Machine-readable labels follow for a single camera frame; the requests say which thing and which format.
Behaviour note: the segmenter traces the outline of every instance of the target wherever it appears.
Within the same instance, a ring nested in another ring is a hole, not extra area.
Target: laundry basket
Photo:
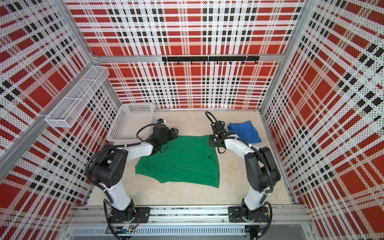
[[[108,141],[136,139],[137,131],[152,122],[153,103],[126,103],[122,104],[108,131]],[[146,139],[150,127],[146,127],[139,133],[139,137]]]

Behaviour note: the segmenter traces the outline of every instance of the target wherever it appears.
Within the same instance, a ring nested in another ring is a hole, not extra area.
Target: blue folded cloth
[[[252,126],[251,121],[243,123],[230,123],[228,125],[228,130],[236,133],[239,138],[246,140],[248,143],[262,142],[257,130]]]

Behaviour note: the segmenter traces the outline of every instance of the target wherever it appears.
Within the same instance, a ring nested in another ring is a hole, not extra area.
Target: plaid wall
[[[85,203],[88,159],[117,113],[101,86],[71,129],[47,127],[0,182],[0,239],[56,239],[73,205]]]
[[[157,108],[258,109],[277,61],[103,63],[122,103]]]
[[[324,239],[384,238],[384,1],[318,1],[264,115]]]
[[[283,53],[304,0],[65,0],[95,55]]]
[[[54,1],[0,3],[0,155],[88,63]]]

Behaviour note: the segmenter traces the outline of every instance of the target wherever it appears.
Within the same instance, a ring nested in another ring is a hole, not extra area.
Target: table surface
[[[212,111],[217,120],[229,123],[239,123],[251,120],[259,133],[261,143],[254,146],[271,148],[261,116],[258,111]],[[179,130],[180,136],[204,136],[212,134],[210,122],[203,111],[169,111],[154,112],[152,122],[163,118],[169,128]],[[137,140],[119,141],[114,144],[133,143]],[[231,150],[217,154],[220,166],[219,188],[185,183],[166,182],[140,174],[135,174],[135,165],[139,159],[127,163],[122,183],[135,205],[234,205],[241,200],[249,190],[244,160]],[[97,187],[91,193],[87,205],[102,205],[105,194]],[[284,182],[281,179],[274,187],[273,193],[266,198],[271,204],[291,204]]]

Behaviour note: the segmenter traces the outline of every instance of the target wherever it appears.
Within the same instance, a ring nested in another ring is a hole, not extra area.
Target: white wire mesh basket
[[[109,71],[107,67],[90,67],[75,87],[45,118],[45,121],[53,127],[71,128],[108,76]]]
[[[136,139],[137,131],[152,122],[154,109],[155,105],[153,103],[122,104],[108,131],[107,140],[114,142]],[[144,128],[139,133],[139,137],[146,139],[150,130],[150,127]]]

